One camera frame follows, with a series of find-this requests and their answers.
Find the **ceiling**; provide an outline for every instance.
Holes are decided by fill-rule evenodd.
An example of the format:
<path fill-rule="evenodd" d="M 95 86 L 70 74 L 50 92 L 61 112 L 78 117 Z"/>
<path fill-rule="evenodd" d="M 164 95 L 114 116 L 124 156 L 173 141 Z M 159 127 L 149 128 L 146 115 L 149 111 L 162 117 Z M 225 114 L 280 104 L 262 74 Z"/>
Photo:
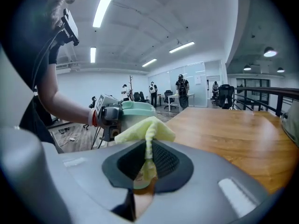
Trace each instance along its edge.
<path fill-rule="evenodd" d="M 268 46 L 278 54 L 264 57 L 264 49 Z M 227 72 L 261 74 L 261 70 L 269 69 L 268 74 L 284 75 L 299 71 L 298 61 L 296 40 L 275 5 L 270 0 L 250 0 L 247 24 Z M 244 71 L 249 63 L 256 65 Z M 283 67 L 285 73 L 277 73 L 279 67 Z"/>
<path fill-rule="evenodd" d="M 228 0 L 112 0 L 100 28 L 93 28 L 99 0 L 69 5 L 80 43 L 60 49 L 59 63 L 81 68 L 109 68 L 149 72 L 183 56 L 222 49 Z M 169 54 L 181 44 L 195 45 Z M 97 47 L 90 64 L 90 47 Z M 146 62 L 157 61 L 147 67 Z"/>

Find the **wooden table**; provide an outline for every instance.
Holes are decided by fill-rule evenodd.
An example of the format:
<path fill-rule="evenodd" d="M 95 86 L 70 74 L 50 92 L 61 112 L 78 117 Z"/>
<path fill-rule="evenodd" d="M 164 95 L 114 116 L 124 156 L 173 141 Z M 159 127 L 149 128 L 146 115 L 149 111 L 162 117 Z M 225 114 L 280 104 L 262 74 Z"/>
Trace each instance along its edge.
<path fill-rule="evenodd" d="M 175 142 L 224 157 L 269 193 L 288 183 L 299 161 L 299 148 L 269 112 L 188 107 L 166 124 Z"/>

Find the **wrist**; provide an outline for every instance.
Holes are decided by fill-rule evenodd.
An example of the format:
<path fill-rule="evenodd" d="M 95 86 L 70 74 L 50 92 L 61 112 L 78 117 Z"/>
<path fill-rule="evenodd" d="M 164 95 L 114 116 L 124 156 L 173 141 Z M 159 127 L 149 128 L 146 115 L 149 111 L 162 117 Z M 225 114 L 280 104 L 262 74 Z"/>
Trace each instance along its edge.
<path fill-rule="evenodd" d="M 94 120 L 94 115 L 96 113 L 95 108 L 90 109 L 89 114 L 88 114 L 88 125 L 93 126 L 93 120 Z"/>

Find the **black office chair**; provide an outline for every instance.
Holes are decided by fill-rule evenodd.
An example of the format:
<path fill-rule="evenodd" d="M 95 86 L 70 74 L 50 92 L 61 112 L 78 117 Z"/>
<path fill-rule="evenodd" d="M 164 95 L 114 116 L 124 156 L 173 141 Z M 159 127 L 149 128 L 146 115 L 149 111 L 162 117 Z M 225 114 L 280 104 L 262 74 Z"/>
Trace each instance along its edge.
<path fill-rule="evenodd" d="M 219 102 L 218 106 L 222 109 L 228 110 L 233 105 L 233 93 L 235 88 L 228 84 L 223 84 L 218 88 Z"/>
<path fill-rule="evenodd" d="M 173 95 L 173 92 L 170 91 L 170 90 L 167 90 L 165 93 L 164 93 L 164 103 L 167 103 L 168 104 L 168 96 L 170 95 Z M 169 102 L 170 102 L 170 109 L 172 109 L 173 107 L 176 108 L 176 106 L 173 106 L 171 105 L 172 102 L 174 102 L 174 98 L 170 98 L 169 99 Z"/>
<path fill-rule="evenodd" d="M 140 100 L 140 94 L 138 92 L 135 92 L 133 96 L 134 96 L 134 101 L 135 102 L 140 102 L 141 101 Z"/>
<path fill-rule="evenodd" d="M 93 102 L 92 102 L 92 103 L 89 105 L 89 108 L 91 108 L 91 109 L 92 109 L 92 108 L 94 108 L 94 107 L 95 107 L 95 102 L 96 102 L 96 100 L 97 100 L 97 99 L 96 99 L 96 97 L 95 97 L 95 96 L 94 96 L 94 97 L 92 97 L 92 101 L 93 101 Z M 89 125 L 83 125 L 83 128 L 84 128 L 84 129 L 86 129 L 86 130 L 88 130 L 88 127 L 89 127 Z"/>
<path fill-rule="evenodd" d="M 212 101 L 212 104 L 218 104 L 218 90 L 212 90 L 212 93 L 213 93 L 213 96 L 212 96 L 212 99 L 213 99 L 213 101 Z"/>
<path fill-rule="evenodd" d="M 143 103 L 148 102 L 148 99 L 145 99 L 145 98 L 144 98 L 144 94 L 143 94 L 142 91 L 139 93 L 139 95 L 140 95 L 140 101 L 141 101 L 141 102 L 143 102 Z"/>

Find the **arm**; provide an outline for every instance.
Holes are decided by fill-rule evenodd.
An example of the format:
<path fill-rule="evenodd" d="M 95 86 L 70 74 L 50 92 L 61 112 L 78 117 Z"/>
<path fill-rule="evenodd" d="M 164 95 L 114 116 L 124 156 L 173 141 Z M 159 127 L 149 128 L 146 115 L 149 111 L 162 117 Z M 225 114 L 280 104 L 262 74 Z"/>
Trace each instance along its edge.
<path fill-rule="evenodd" d="M 47 72 L 37 86 L 38 97 L 51 114 L 69 122 L 88 124 L 91 109 L 68 100 L 58 90 L 56 64 L 48 66 Z"/>
<path fill-rule="evenodd" d="M 189 82 L 186 80 L 185 83 L 186 83 L 185 85 L 186 85 L 187 94 L 189 94 L 189 90 L 190 90 Z"/>
<path fill-rule="evenodd" d="M 178 93 L 178 82 L 176 82 L 176 93 Z"/>

